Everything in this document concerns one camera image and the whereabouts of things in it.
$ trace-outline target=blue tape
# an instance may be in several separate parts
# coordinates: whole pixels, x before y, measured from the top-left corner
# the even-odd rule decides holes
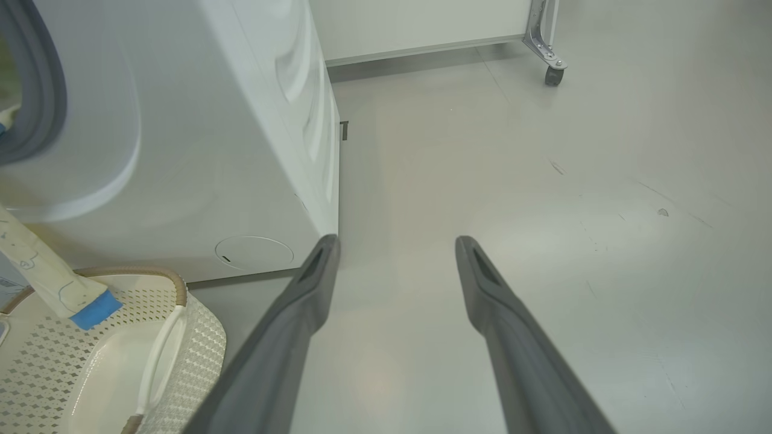
[[[84,330],[91,330],[92,327],[109,318],[122,306],[123,304],[115,300],[115,296],[110,291],[105,291],[91,304],[71,316],[70,320],[73,320],[76,326]]]

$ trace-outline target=floor stain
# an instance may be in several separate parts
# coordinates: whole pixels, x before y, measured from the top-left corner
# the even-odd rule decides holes
[[[589,280],[585,280],[584,282],[586,282],[586,283],[587,283],[587,288],[588,288],[588,289],[590,290],[590,292],[592,293],[592,296],[593,296],[593,297],[595,297],[595,299],[597,300],[597,299],[598,299],[598,296],[597,296],[597,295],[595,295],[595,291],[592,289],[592,285],[590,285],[590,281],[589,281]]]
[[[584,231],[586,232],[586,231],[587,231],[587,228],[584,226],[584,222],[582,222],[582,221],[579,221],[579,224],[581,225],[582,229],[584,229]],[[598,244],[595,242],[595,240],[594,240],[594,239],[592,239],[592,237],[590,236],[590,234],[589,234],[589,233],[587,234],[587,237],[590,239],[590,242],[592,242],[593,244],[595,244],[595,247],[598,247]]]
[[[730,207],[730,208],[734,208],[734,205],[732,205],[732,204],[731,204],[729,201],[727,201],[726,199],[724,199],[724,198],[722,198],[721,196],[717,195],[716,193],[710,193],[710,194],[711,194],[711,196],[713,196],[714,198],[718,199],[718,200],[719,200],[719,202],[722,202],[724,205],[726,205],[726,206],[728,206],[728,207]]]
[[[550,160],[550,164],[552,164],[552,168],[555,169],[555,171],[561,175],[566,175],[565,169],[563,169],[558,163]]]
[[[673,392],[673,395],[675,396],[675,399],[678,400],[678,403],[681,405],[681,409],[686,410],[686,406],[683,405],[683,401],[681,400],[681,397],[679,396],[678,392],[676,391],[676,385],[673,384],[673,380],[670,379],[670,374],[668,374],[667,369],[665,369],[665,364],[662,363],[662,358],[659,357],[659,353],[657,354],[657,361],[659,362],[660,368],[662,368],[662,372],[665,373],[665,377],[668,379],[668,383],[670,384],[670,391]]]
[[[648,188],[649,190],[653,191],[654,193],[656,193],[656,194],[658,194],[658,195],[662,196],[662,198],[663,198],[663,199],[667,200],[668,202],[672,203],[673,205],[675,205],[675,206],[677,206],[677,207],[679,207],[679,208],[683,209],[683,207],[681,207],[681,206],[678,204],[678,202],[674,201],[674,200],[673,200],[672,198],[670,198],[669,196],[667,196],[667,195],[663,195],[662,193],[660,193],[660,192],[656,191],[654,188],[651,188],[651,187],[649,187],[648,185],[644,184],[643,182],[640,182],[640,181],[636,181],[636,182],[638,182],[640,185],[643,185],[644,187]],[[696,215],[692,214],[692,213],[691,213],[691,212],[689,212],[689,211],[686,211],[686,214],[689,214],[689,217],[691,217],[692,219],[695,219],[696,221],[698,221],[698,222],[702,223],[703,225],[705,225],[705,226],[707,226],[707,227],[709,227],[709,228],[713,229],[713,227],[712,227],[710,224],[708,224],[708,222],[706,222],[705,220],[702,220],[700,217],[697,217]]]

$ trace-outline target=washing machine door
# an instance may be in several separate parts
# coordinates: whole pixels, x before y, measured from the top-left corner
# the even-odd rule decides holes
[[[73,268],[265,273],[337,232],[307,0],[0,0],[0,35],[0,203]]]
[[[0,202],[25,223],[99,208],[136,164],[136,92],[103,13],[0,0]]]

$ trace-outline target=metal bracket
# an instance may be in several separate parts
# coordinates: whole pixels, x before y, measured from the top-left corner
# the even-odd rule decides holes
[[[526,35],[523,37],[523,43],[532,49],[550,68],[565,70],[566,63],[552,51],[552,46],[544,42],[544,37],[541,34],[541,23],[547,10],[547,1],[531,0],[531,10],[528,15],[528,26],[526,28]],[[553,13],[557,13],[557,7],[551,8],[551,10]]]
[[[343,125],[343,132],[340,134],[340,140],[347,141],[348,140],[348,120],[342,120],[340,124]]]

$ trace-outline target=white cabinet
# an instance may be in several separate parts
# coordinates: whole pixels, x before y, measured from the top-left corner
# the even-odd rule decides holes
[[[352,63],[525,33],[530,0],[310,0],[327,63]]]

